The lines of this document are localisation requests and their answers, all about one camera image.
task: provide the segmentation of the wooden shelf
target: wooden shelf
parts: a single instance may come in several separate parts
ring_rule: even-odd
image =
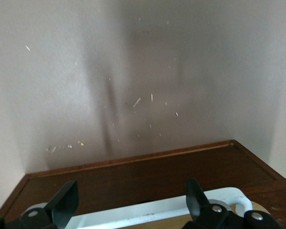
[[[7,222],[18,218],[29,206],[48,202],[68,180],[78,181],[80,215],[185,195],[190,177],[203,190],[241,189],[286,228],[286,179],[235,140],[27,174],[0,215]]]

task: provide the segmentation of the black clamp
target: black clamp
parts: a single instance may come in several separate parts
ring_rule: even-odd
[[[0,217],[0,229],[64,229],[78,203],[77,181],[69,181],[44,208],[30,209],[9,223]]]
[[[193,221],[183,229],[282,229],[278,222],[262,211],[247,211],[244,217],[220,204],[210,204],[196,179],[186,184],[186,204]]]

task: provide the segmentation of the wall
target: wall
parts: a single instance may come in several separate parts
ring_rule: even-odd
[[[286,1],[0,1],[0,203],[24,173],[232,138],[286,176]]]

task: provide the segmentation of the metal screw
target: metal screw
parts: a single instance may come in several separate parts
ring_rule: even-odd
[[[259,214],[258,212],[253,212],[251,216],[256,220],[263,220],[263,216]]]
[[[214,205],[213,207],[212,207],[212,210],[214,211],[214,212],[222,212],[223,210],[221,209],[221,207],[219,207],[219,206],[217,206],[217,205]]]
[[[31,211],[29,214],[28,214],[28,217],[33,217],[33,216],[36,216],[38,214],[38,211]]]

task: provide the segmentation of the wooden top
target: wooden top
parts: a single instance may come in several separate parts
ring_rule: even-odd
[[[48,202],[77,180],[76,215],[185,195],[186,180],[204,191],[237,187],[286,228],[286,179],[235,140],[25,175],[0,209],[6,222]]]

